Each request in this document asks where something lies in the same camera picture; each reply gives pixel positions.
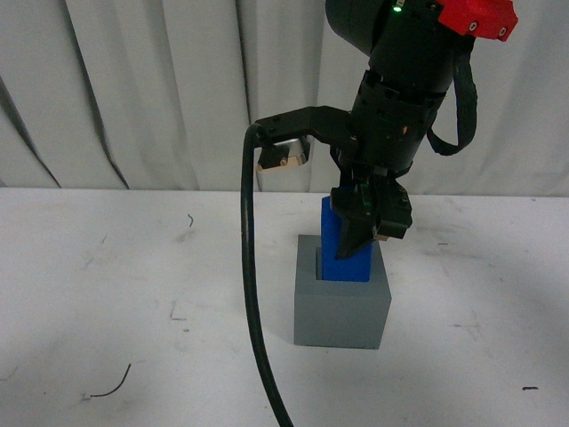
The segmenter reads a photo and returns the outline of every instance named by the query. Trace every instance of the blue block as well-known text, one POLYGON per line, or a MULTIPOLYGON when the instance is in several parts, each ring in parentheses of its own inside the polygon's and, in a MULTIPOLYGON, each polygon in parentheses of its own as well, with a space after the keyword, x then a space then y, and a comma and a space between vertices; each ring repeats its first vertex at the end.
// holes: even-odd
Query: blue block
POLYGON ((322 280, 340 282, 368 282, 372 269, 372 245, 362 249, 347 260, 336 260, 340 244, 340 217, 330 206, 330 197, 322 199, 321 215, 321 261, 322 280))

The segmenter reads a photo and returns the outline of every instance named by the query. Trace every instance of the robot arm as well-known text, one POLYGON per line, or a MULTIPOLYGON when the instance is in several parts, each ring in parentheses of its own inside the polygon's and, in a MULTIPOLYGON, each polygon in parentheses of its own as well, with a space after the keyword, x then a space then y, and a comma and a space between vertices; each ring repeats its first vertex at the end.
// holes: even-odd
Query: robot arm
POLYGON ((517 16, 510 0, 327 0, 326 15, 339 36, 370 58, 354 106, 259 120, 267 131, 259 167, 285 163, 285 146, 274 145, 280 141, 312 135, 330 145, 341 171, 340 186, 331 191, 341 217, 340 259, 375 239, 405 235, 412 209, 396 179, 411 168, 425 135, 445 156, 472 141, 477 92, 470 53, 477 37, 506 41, 517 16), (458 145, 432 131, 452 82, 458 145))

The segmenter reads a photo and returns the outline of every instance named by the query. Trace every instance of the black cable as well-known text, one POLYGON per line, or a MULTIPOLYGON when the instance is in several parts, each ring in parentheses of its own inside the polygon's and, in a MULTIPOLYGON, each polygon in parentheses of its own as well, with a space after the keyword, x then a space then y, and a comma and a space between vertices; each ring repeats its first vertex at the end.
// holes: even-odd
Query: black cable
POLYGON ((247 324, 251 337, 252 351, 255 355, 260 379, 267 393, 268 402, 281 427, 293 427, 286 412, 268 362, 267 349, 260 324, 259 301, 257 298, 257 273, 255 269, 255 230, 253 219, 253 163, 257 142, 266 138, 261 125, 252 124, 245 133, 243 143, 243 163, 241 168, 241 258, 243 263, 243 285, 247 324))

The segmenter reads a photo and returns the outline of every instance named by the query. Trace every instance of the scratch mark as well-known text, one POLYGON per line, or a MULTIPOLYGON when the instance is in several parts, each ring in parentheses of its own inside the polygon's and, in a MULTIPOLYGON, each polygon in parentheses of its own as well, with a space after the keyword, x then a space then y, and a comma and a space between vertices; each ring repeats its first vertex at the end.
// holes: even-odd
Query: scratch mark
POLYGON ((176 304, 178 303, 177 300, 172 301, 172 309, 170 310, 170 320, 178 320, 178 321, 186 321, 186 318, 175 318, 174 317, 174 310, 176 310, 176 304))
POLYGON ((6 376, 5 378, 0 378, 0 381, 10 381, 10 379, 12 379, 12 377, 14 376, 14 374, 16 374, 16 371, 18 370, 18 367, 15 367, 8 376, 6 376))
POLYGON ((120 389, 124 384, 124 380, 126 380, 126 376, 128 375, 128 371, 131 370, 131 366, 132 366, 132 363, 129 363, 128 367, 126 368, 126 372, 124 373, 123 380, 113 390, 109 391, 108 393, 104 393, 104 394, 91 394, 91 395, 89 395, 89 399, 90 398, 104 398, 105 396, 113 394, 115 391, 120 389))
POLYGON ((92 256, 87 260, 87 262, 85 263, 85 265, 81 270, 87 270, 93 261, 95 261, 95 258, 92 256))

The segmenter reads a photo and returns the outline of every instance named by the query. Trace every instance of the red part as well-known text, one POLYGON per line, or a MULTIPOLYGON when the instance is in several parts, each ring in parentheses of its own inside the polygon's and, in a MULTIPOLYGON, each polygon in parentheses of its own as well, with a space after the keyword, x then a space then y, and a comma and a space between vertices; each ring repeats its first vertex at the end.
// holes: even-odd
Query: red part
POLYGON ((511 0, 437 0, 444 9, 438 21, 461 36, 505 42, 517 25, 511 0))

